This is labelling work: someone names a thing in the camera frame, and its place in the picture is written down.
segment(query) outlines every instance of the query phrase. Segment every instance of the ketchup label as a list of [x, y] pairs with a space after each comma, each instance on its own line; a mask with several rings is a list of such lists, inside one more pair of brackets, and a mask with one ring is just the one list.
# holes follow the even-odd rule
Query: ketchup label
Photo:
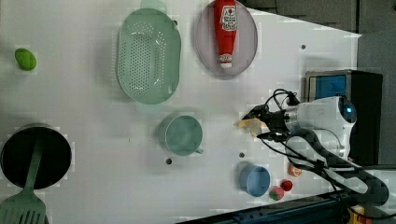
[[236, 30], [236, 6], [224, 6], [221, 12], [220, 23], [226, 31]]
[[232, 59], [233, 59], [233, 56], [231, 54], [222, 54], [222, 55], [220, 55], [220, 62], [221, 63], [230, 63]]

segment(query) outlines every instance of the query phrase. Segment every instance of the small blue bowl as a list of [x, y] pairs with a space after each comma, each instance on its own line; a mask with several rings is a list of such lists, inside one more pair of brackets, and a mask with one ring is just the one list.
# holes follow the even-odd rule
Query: small blue bowl
[[248, 194], [260, 197], [270, 187], [271, 178], [264, 167], [250, 164], [242, 170], [239, 183]]

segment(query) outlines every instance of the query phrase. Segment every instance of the white tabletop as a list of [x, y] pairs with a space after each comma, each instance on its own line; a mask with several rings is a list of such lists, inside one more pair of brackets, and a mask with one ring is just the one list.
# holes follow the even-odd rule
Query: white tabletop
[[[165, 1], [182, 38], [180, 82], [152, 112], [136, 107], [115, 72], [118, 31], [138, 1], [1, 1], [0, 141], [41, 121], [73, 146], [66, 177], [36, 192], [50, 223], [175, 223], [276, 203], [268, 192], [253, 198], [238, 188], [247, 161], [266, 167], [272, 186], [294, 182], [281, 202], [331, 190], [308, 172], [287, 175], [286, 158], [233, 124], [274, 89], [300, 93], [307, 70], [356, 68], [359, 36], [249, 10], [259, 30], [256, 58], [246, 72], [223, 80], [203, 66], [193, 44], [194, 26], [210, 2]], [[19, 47], [35, 53], [34, 71], [16, 65]], [[176, 157], [158, 144], [156, 127], [177, 111], [202, 122], [204, 154]], [[1, 201], [21, 190], [2, 177]]]

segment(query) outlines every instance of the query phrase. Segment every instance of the computer screen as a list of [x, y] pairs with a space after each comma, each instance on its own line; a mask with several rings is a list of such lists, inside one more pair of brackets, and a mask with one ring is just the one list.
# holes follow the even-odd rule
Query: computer screen
[[347, 95], [347, 76], [315, 77], [316, 99]]

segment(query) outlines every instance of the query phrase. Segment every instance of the round plate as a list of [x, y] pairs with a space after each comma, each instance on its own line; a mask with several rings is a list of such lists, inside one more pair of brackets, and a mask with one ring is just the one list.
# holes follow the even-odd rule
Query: round plate
[[198, 20], [195, 42], [202, 62], [212, 72], [219, 75], [238, 75], [245, 71], [253, 62], [257, 51], [256, 23], [248, 10], [239, 2], [236, 3], [238, 31], [233, 47], [233, 67], [222, 68], [219, 63], [218, 44], [214, 25], [214, 6], [211, 3], [202, 12]]
[[1, 153], [6, 178], [23, 188], [29, 171], [37, 134], [44, 134], [43, 154], [35, 179], [35, 189], [47, 188], [64, 177], [72, 160], [71, 147], [58, 132], [44, 127], [23, 129], [11, 136]]

